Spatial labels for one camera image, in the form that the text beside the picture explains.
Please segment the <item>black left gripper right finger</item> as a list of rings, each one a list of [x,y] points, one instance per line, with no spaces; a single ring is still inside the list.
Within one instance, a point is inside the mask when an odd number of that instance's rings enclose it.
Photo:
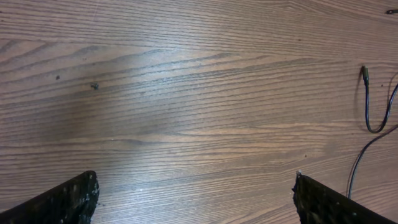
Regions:
[[[395,224],[300,172],[292,191],[301,224]]]

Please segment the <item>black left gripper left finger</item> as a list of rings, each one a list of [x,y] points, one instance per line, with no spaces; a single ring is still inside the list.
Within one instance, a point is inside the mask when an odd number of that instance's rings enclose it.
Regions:
[[[82,174],[1,213],[1,223],[90,224],[100,195],[96,172]]]

